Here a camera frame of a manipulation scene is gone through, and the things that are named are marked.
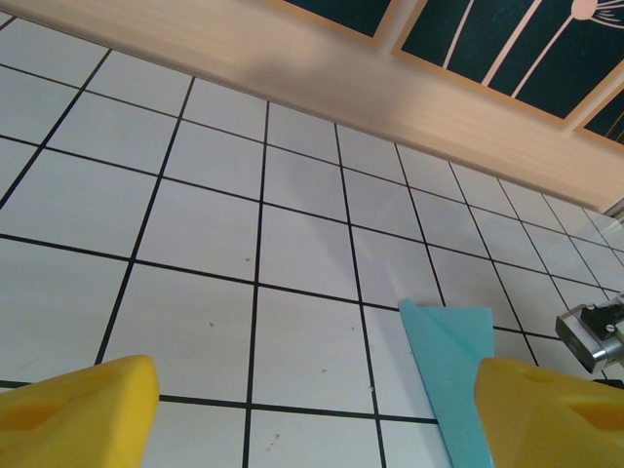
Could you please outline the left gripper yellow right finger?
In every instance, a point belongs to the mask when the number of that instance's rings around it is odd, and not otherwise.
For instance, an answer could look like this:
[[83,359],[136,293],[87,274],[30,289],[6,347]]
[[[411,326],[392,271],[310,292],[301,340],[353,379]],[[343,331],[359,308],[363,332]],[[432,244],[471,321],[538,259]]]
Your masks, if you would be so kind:
[[623,465],[621,389],[486,358],[474,396],[496,467]]

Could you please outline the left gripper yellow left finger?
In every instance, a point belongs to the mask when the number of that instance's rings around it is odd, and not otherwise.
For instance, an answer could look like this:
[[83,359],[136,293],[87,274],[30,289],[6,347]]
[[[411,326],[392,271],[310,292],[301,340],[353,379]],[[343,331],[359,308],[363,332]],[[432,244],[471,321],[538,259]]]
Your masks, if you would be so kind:
[[148,356],[129,356],[1,394],[3,467],[138,467],[159,403]]

